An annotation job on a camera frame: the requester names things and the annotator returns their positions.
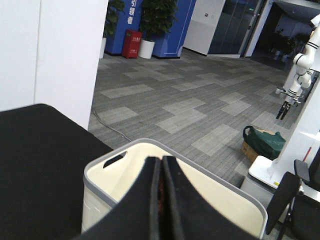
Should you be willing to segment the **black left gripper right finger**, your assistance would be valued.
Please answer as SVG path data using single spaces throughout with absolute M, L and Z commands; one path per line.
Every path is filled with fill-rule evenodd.
M 212 207 L 193 187 L 174 156 L 162 158 L 170 240 L 256 240 Z

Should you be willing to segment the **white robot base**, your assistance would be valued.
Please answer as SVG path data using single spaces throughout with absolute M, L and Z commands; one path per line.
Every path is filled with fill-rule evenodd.
M 286 172 L 294 173 L 294 160 L 310 165 L 320 148 L 320 80 L 318 79 L 286 143 L 275 160 L 258 156 L 248 170 L 241 190 L 267 207 Z

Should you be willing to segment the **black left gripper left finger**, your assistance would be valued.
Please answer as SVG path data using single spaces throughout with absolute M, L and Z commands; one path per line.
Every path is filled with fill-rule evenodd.
M 125 196 L 76 240 L 159 240 L 160 159 L 147 157 Z

